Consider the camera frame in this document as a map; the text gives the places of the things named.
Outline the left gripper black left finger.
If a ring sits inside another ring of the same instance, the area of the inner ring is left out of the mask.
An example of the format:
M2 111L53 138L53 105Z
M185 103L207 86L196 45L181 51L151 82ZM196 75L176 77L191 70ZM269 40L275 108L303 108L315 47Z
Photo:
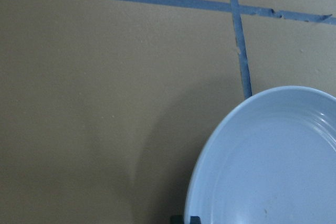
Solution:
M170 216L170 224L184 224L184 218L182 215Z

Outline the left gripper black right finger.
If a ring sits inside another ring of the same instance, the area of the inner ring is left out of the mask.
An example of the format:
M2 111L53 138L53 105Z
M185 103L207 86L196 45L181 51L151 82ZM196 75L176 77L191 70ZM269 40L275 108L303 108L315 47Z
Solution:
M199 216L190 216L190 224L201 224L201 218Z

